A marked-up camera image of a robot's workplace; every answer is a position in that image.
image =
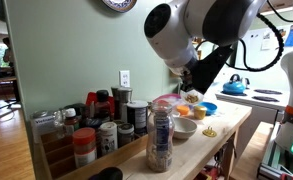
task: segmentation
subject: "wooden floor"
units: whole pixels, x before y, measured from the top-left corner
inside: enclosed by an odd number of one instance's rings
[[[255,180],[259,163],[262,162],[268,139],[273,130],[273,125],[261,122],[252,139],[245,148],[242,157],[236,164],[231,179]]]
[[[3,99],[10,97],[0,96],[0,107],[7,105]],[[3,108],[0,115],[4,115],[0,118],[0,180],[35,179],[22,111],[12,113],[10,109]],[[270,132],[270,124],[260,124],[231,174],[233,179],[256,179]]]
[[[12,95],[0,96],[0,107],[9,98]],[[7,107],[0,109],[1,179],[35,179],[22,111]]]

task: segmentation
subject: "blue kettle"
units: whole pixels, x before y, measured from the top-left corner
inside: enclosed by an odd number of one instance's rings
[[[240,77],[238,74],[232,75],[229,82],[223,85],[223,93],[225,94],[243,94],[246,87],[240,81]]]

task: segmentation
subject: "red lid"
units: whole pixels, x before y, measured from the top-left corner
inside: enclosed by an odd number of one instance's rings
[[[84,145],[92,141],[95,141],[95,130],[93,128],[81,128],[73,133],[74,144]]]

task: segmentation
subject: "outlet cover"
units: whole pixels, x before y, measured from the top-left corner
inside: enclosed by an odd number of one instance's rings
[[[130,87],[130,73],[129,70],[119,71],[119,84],[123,87]]]

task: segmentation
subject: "black lid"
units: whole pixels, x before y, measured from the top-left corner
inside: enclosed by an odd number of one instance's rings
[[[94,129],[98,129],[103,124],[103,121],[101,119],[86,119],[86,126],[91,127]]]
[[[107,90],[97,91],[97,101],[98,102],[108,101],[108,91]]]

